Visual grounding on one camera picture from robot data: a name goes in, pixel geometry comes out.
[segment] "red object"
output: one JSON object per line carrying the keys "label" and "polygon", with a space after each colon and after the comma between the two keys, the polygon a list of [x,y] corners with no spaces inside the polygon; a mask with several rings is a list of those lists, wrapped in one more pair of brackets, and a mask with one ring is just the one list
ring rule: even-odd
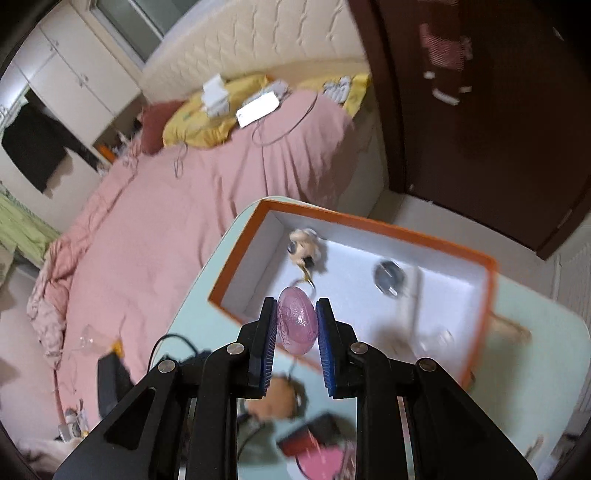
{"label": "red object", "polygon": [[142,153],[155,155],[162,150],[164,146],[162,140],[164,127],[183,104],[183,100],[172,100],[170,102],[155,103],[144,108],[142,113],[142,124],[144,126],[141,143]]}
{"label": "red object", "polygon": [[111,151],[111,149],[109,147],[107,147],[106,145],[99,145],[97,147],[97,150],[99,151],[99,153],[105,157],[107,160],[109,160],[111,163],[113,163],[115,160],[117,160],[116,155]]}
{"label": "red object", "polygon": [[297,463],[310,480],[333,480],[341,471],[344,457],[340,447],[328,447],[298,455]]}
{"label": "red object", "polygon": [[316,451],[319,448],[318,441],[308,429],[290,436],[277,445],[286,457],[295,457],[305,452]]}

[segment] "quilted headboard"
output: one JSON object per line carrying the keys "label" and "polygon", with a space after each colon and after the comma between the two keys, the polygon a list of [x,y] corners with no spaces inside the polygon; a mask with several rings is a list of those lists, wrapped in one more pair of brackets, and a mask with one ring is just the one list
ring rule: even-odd
{"label": "quilted headboard", "polygon": [[217,1],[148,62],[140,86],[149,101],[185,98],[216,73],[276,69],[289,82],[304,71],[368,70],[346,0]]}

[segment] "hanging clothes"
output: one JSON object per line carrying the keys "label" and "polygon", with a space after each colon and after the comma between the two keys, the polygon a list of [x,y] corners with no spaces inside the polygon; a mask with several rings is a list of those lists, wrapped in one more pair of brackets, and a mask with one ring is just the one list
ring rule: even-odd
{"label": "hanging clothes", "polygon": [[40,192],[47,180],[66,158],[65,147],[78,153],[94,170],[95,157],[64,125],[41,113],[31,104],[23,105],[5,128],[2,146],[21,173]]}
{"label": "hanging clothes", "polygon": [[418,0],[423,77],[433,96],[448,105],[472,91],[472,40],[462,23],[459,0]]}

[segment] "window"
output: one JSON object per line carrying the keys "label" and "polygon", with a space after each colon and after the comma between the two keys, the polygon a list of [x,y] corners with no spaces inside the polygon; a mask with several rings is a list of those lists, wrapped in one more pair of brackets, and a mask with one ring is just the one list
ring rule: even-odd
{"label": "window", "polygon": [[94,0],[92,11],[138,63],[199,0]]}

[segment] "pink bedsheet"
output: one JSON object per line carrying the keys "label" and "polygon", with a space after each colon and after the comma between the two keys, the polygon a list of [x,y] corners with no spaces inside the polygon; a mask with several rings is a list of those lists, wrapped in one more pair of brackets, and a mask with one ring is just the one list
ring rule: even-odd
{"label": "pink bedsheet", "polygon": [[71,287],[66,283],[67,327],[57,372],[62,407],[83,399],[91,425],[99,421],[98,355],[78,350],[86,325],[120,335],[132,379],[145,374],[154,342],[222,235],[252,202],[283,195],[335,207],[355,169],[355,137],[346,135],[352,128],[331,100],[295,92],[263,122],[234,131],[217,148],[179,145],[141,155],[137,175],[93,231]]}

